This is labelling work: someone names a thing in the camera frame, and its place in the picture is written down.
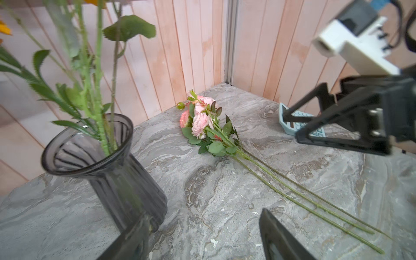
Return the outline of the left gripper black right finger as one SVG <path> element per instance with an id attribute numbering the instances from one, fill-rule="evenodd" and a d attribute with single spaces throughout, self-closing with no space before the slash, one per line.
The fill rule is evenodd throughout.
<path id="1" fill-rule="evenodd" d="M 266 208 L 259 220 L 266 260 L 316 260 L 316 258 Z"/>

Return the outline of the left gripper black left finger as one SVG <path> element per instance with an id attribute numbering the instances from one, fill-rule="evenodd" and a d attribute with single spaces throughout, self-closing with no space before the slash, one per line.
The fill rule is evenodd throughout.
<path id="1" fill-rule="evenodd" d="M 143 215 L 134 225 L 128 226 L 97 259 L 147 260 L 150 234 L 150 218 Z"/>

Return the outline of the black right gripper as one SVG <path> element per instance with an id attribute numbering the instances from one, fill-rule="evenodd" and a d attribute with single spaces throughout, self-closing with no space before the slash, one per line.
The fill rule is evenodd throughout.
<path id="1" fill-rule="evenodd" d="M 318 84 L 282 105 L 282 123 L 305 123 L 298 143 L 387 156 L 394 143 L 416 140 L 416 66 L 396 76 L 350 76 L 332 93 Z"/>

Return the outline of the dark ribbed glass vase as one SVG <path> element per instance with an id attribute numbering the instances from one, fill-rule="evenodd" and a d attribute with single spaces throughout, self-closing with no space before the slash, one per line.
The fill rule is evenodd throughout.
<path id="1" fill-rule="evenodd" d="M 88 180 L 120 231 L 147 216 L 156 232 L 167 213 L 166 195 L 131 153 L 131 119 L 116 114 L 114 120 L 118 148 L 111 155 L 96 139 L 67 128 L 47 145 L 41 165 L 54 176 Z"/>

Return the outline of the light blue calculator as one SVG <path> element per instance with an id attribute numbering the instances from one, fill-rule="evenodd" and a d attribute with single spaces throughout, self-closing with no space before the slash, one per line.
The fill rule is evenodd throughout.
<path id="1" fill-rule="evenodd" d="M 284 105 L 283 103 L 280 103 L 279 104 L 279 109 L 278 109 L 279 123 L 283 127 L 286 134 L 295 136 L 296 132 L 298 130 L 300 130 L 301 128 L 303 128 L 306 125 L 306 123 L 304 123 L 304 122 L 284 121 L 283 120 L 283 113 L 284 113 L 285 109 L 288 109 L 288 107 L 286 105 Z M 321 127 L 319 129 L 315 130 L 314 132 L 312 132 L 310 134 L 310 136 L 325 138 L 326 134 L 325 134 L 324 129 Z"/>

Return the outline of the orange flower stem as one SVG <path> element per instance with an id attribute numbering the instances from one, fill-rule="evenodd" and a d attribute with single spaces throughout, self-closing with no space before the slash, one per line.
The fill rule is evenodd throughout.
<path id="1" fill-rule="evenodd" d="M 99 1 L 84 1 L 85 3 L 95 5 L 97 7 L 101 7 L 102 9 L 107 9 L 106 1 L 102 1 L 102 4 L 99 5 Z M 12 11 L 12 9 L 6 4 L 5 1 L 1 1 L 1 8 L 5 9 L 9 15 L 16 21 L 16 23 L 22 28 L 25 34 L 41 49 L 44 49 L 43 45 L 32 35 L 26 25 L 22 22 L 22 20 Z M 12 36 L 13 32 L 12 29 L 8 27 L 8 25 L 1 19 L 1 34 Z"/>

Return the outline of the red flower stem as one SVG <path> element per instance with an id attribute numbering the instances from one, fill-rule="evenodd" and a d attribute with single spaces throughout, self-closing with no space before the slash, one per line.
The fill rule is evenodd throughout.
<path id="1" fill-rule="evenodd" d="M 118 143 L 115 137 L 115 96 L 117 87 L 118 60 L 124 56 L 127 42 L 132 38 L 141 35 L 148 39 L 156 37 L 156 26 L 145 21 L 137 15 L 123 15 L 123 6 L 128 5 L 130 1 L 112 1 L 112 7 L 117 20 L 110 26 L 106 27 L 103 32 L 106 39 L 114 42 L 113 69 L 111 84 L 111 102 L 110 102 L 110 121 L 108 127 L 108 143 L 110 153 L 118 149 Z"/>

